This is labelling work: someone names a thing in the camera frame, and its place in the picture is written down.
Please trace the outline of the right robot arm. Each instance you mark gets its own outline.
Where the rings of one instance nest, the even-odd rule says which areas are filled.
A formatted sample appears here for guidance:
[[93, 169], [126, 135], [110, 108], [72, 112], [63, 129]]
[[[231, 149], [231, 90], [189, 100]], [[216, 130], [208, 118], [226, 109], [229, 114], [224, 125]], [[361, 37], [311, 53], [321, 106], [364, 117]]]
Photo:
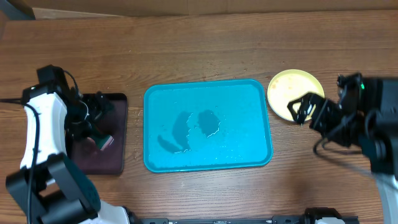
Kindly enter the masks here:
[[[384, 223], [397, 223], [397, 79], [364, 78], [360, 73], [337, 79], [338, 102], [308, 92], [291, 100], [287, 108], [293, 121], [310, 128], [321, 138], [313, 153], [330, 163], [373, 178], [382, 203]], [[357, 154], [369, 159], [363, 170], [318, 152], [334, 142], [343, 147], [358, 146]]]

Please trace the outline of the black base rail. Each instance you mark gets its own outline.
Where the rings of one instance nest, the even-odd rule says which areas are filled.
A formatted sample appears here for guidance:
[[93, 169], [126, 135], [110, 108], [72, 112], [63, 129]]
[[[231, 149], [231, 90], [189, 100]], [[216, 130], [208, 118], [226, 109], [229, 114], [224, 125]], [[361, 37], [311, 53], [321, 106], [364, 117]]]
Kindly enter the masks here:
[[274, 215], [268, 218], [209, 218], [178, 219], [139, 218], [127, 210], [132, 224], [360, 224], [358, 216], [342, 216], [336, 209], [327, 207], [306, 208], [302, 215]]

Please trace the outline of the yellow round plate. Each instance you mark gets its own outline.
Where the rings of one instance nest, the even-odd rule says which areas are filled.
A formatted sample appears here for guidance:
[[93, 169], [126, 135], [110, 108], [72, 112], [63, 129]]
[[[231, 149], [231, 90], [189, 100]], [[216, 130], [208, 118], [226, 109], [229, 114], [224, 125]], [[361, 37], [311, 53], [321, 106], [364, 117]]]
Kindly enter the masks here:
[[270, 81], [267, 99], [274, 113], [287, 121], [293, 121], [288, 103], [308, 92], [325, 96], [320, 82], [310, 73], [297, 69], [284, 70]]

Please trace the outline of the pink and green sponge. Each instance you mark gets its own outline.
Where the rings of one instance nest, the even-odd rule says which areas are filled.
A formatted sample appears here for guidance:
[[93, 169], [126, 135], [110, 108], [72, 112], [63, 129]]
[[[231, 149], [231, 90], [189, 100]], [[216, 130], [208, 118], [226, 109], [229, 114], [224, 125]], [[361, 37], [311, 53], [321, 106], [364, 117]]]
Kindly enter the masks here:
[[108, 134], [93, 135], [92, 139], [100, 151], [105, 150], [114, 141], [112, 135]]

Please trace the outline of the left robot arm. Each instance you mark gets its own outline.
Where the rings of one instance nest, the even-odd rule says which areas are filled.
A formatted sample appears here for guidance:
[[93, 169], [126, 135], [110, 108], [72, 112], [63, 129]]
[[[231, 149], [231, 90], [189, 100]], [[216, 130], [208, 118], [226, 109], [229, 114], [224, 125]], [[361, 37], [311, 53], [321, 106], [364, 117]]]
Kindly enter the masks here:
[[47, 65], [38, 84], [14, 103], [27, 115], [20, 169], [6, 188], [28, 223], [139, 223], [126, 207], [100, 199], [90, 175], [119, 175], [124, 168], [127, 98], [122, 93], [82, 94], [70, 73]]

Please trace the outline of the black square water tray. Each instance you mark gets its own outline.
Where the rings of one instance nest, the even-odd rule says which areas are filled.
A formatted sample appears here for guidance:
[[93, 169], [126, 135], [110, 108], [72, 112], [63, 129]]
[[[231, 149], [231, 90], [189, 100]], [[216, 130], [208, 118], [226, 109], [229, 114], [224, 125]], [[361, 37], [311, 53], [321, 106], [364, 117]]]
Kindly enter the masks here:
[[69, 158], [89, 175], [119, 175], [124, 169], [128, 102], [123, 93], [104, 93], [114, 108], [97, 124], [99, 129], [112, 135], [114, 141], [100, 151], [91, 138], [74, 140], [66, 138]]

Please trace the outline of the blue plastic tray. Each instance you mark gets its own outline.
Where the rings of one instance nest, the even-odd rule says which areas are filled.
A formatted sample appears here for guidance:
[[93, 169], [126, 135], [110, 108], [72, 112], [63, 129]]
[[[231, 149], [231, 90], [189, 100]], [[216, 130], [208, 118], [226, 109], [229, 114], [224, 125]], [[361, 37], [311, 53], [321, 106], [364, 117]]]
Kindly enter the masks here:
[[155, 173], [266, 165], [273, 146], [263, 86], [237, 79], [150, 87], [143, 153]]

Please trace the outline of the brown cardboard backdrop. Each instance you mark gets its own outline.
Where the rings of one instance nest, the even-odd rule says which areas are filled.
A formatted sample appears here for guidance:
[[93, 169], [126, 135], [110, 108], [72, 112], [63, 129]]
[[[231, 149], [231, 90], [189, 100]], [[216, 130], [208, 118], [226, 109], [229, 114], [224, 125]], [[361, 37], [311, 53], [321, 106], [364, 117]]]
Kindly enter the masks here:
[[192, 16], [267, 12], [397, 9], [397, 0], [10, 0], [10, 19], [108, 16]]

